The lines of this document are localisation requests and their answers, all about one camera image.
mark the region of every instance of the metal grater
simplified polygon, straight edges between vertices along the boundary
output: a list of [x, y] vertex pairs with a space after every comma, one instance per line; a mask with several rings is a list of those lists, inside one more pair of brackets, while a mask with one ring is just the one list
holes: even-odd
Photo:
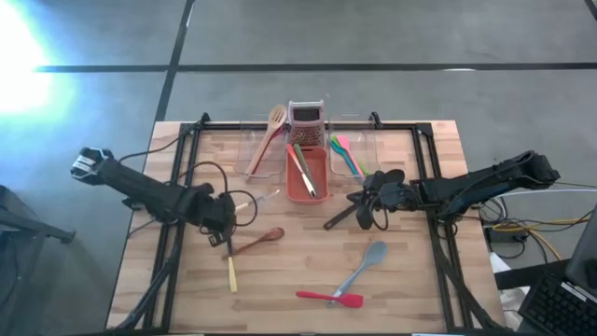
[[288, 103], [290, 144], [301, 146], [324, 145], [324, 101]]

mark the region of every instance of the brown spoon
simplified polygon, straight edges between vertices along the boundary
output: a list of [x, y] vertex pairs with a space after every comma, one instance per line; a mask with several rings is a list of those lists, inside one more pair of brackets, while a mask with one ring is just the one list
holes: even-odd
[[[284, 237], [284, 229], [273, 228], [273, 229], [269, 230], [266, 234], [261, 236], [261, 238], [255, 240], [253, 243], [251, 243], [249, 245], [245, 245], [241, 248], [235, 249], [234, 252], [232, 253], [232, 256], [236, 256], [236, 255], [240, 254], [241, 252], [243, 252], [245, 249], [247, 249], [251, 246], [257, 245], [261, 242], [273, 242], [282, 237]], [[225, 260], [227, 257], [228, 257], [228, 255], [222, 256], [222, 259]]]

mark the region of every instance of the wooden tabletop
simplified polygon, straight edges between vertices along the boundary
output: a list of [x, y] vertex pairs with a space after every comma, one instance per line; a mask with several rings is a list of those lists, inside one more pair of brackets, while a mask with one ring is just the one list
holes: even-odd
[[[465, 174], [465, 155], [455, 121], [430, 121], [436, 137], [442, 174]], [[150, 148], [162, 147], [178, 135], [180, 122], [158, 122]], [[256, 221], [234, 234], [236, 246], [252, 242], [272, 227], [286, 235], [234, 258], [239, 291], [230, 293], [228, 264], [220, 257], [226, 248], [209, 246], [207, 237], [187, 225], [174, 296], [171, 332], [440, 332], [445, 330], [437, 289], [429, 232], [423, 212], [390, 214], [388, 231], [362, 231], [354, 216], [331, 231], [322, 225], [350, 203], [345, 195], [360, 190], [354, 181], [330, 172], [331, 195], [319, 205], [291, 203], [285, 196], [285, 174], [245, 180], [235, 173], [238, 131], [202, 132], [198, 161], [221, 164], [230, 189], [246, 189], [259, 196], [280, 189], [262, 203]], [[406, 131], [376, 133], [377, 156], [384, 171], [399, 168], [407, 180], [418, 178], [411, 135]], [[158, 180], [170, 178], [175, 146], [148, 155], [145, 174]], [[430, 163], [426, 163], [431, 175]], [[220, 173], [201, 167], [195, 183], [209, 182], [223, 191]], [[239, 221], [250, 216], [239, 216]], [[146, 223], [147, 213], [137, 213], [131, 229]], [[160, 228], [151, 225], [132, 236], [124, 251], [108, 327], [120, 323], [139, 301], [151, 278]], [[297, 290], [332, 293], [360, 265], [368, 244], [385, 241], [389, 252], [381, 264], [363, 272], [350, 292], [365, 297], [360, 309], [326, 308], [325, 301], [299, 299]], [[493, 279], [483, 232], [474, 219], [459, 222], [456, 236], [465, 281], [479, 303], [500, 324], [504, 315]], [[160, 299], [163, 300], [163, 289]], [[459, 320], [454, 291], [452, 305]], [[160, 319], [161, 301], [157, 319]]]

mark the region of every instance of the clear plastic bin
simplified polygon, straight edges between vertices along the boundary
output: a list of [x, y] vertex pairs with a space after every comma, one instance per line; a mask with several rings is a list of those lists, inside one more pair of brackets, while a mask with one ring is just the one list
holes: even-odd
[[284, 172], [285, 145], [288, 136], [285, 125], [271, 138], [270, 144], [263, 153], [257, 168], [253, 172], [246, 171], [263, 140], [268, 117], [269, 114], [254, 115], [249, 120], [240, 121], [239, 150], [234, 164], [234, 171], [245, 178], [269, 178]]
[[345, 177], [360, 183], [349, 167], [344, 157], [336, 152], [331, 146], [333, 136], [343, 135], [350, 144], [350, 151], [358, 162], [363, 173], [375, 173], [380, 169], [377, 160], [377, 148], [375, 143], [375, 127], [369, 114], [341, 114], [331, 116], [327, 131], [326, 146], [329, 157], [329, 166], [334, 175]]

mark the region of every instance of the pink spatula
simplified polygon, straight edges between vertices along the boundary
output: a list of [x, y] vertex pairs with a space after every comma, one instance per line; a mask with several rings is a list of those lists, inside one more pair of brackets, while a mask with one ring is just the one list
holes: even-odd
[[346, 154], [348, 154], [348, 157], [353, 162], [353, 167], [356, 168], [356, 171], [358, 172], [359, 176], [361, 176], [361, 178], [365, 178], [365, 175], [363, 175], [361, 167], [359, 167], [358, 163], [354, 159], [353, 153], [351, 153], [351, 144], [350, 141], [348, 141], [348, 138], [344, 135], [337, 135], [336, 138], [338, 139], [338, 143], [340, 144], [342, 149], [346, 150]]

